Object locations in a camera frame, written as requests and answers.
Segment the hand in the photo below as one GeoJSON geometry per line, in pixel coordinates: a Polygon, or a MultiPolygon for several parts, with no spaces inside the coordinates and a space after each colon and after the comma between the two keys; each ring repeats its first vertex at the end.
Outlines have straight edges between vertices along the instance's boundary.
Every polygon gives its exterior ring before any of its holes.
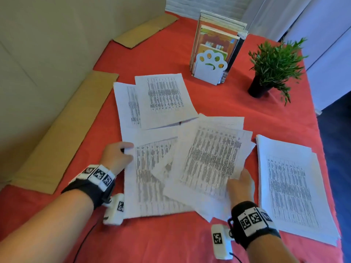
{"type": "Polygon", "coordinates": [[[132,162],[132,155],[125,155],[121,149],[132,148],[131,142],[117,142],[105,147],[100,164],[108,168],[114,175],[119,174],[129,163],[132,162]]]}
{"type": "Polygon", "coordinates": [[[255,183],[247,169],[243,169],[239,179],[228,179],[227,190],[229,193],[231,209],[244,201],[252,201],[255,193],[255,183]]]}

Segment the white brick wall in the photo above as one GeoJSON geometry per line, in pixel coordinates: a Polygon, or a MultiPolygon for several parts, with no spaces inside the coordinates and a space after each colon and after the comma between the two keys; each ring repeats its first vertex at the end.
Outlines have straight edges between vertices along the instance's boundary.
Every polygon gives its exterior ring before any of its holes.
{"type": "Polygon", "coordinates": [[[166,11],[199,19],[200,11],[206,10],[240,20],[250,2],[251,0],[166,0],[166,11]]]}

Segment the green plant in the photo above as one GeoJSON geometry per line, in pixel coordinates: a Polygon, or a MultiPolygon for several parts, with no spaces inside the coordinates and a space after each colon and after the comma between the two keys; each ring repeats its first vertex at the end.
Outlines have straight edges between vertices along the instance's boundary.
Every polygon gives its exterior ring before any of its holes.
{"type": "Polygon", "coordinates": [[[286,44],[280,43],[278,46],[272,46],[265,41],[258,46],[257,52],[249,52],[251,62],[254,66],[256,76],[260,77],[260,84],[265,88],[274,87],[282,92],[282,99],[285,99],[285,105],[290,101],[290,87],[286,86],[289,78],[301,79],[303,66],[299,66],[300,61],[307,56],[298,54],[301,44],[305,41],[302,38],[299,42],[286,44]]]}

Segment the person's left arm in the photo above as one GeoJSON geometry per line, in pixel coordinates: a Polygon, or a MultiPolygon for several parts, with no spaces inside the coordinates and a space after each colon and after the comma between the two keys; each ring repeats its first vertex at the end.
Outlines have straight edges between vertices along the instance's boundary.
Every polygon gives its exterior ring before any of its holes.
{"type": "MultiPolygon", "coordinates": [[[[108,145],[100,164],[117,175],[133,160],[121,149],[132,146],[129,142],[108,145]]],[[[61,194],[0,243],[1,262],[63,262],[93,210],[93,201],[84,192],[74,189],[61,194]]]]}

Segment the paw-shaped bookend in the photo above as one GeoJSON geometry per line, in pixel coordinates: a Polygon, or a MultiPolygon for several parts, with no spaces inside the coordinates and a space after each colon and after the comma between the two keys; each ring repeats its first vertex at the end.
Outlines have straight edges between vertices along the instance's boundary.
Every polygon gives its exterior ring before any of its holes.
{"type": "Polygon", "coordinates": [[[220,83],[223,72],[227,69],[227,62],[223,54],[207,50],[196,56],[194,77],[213,85],[220,83]]]}

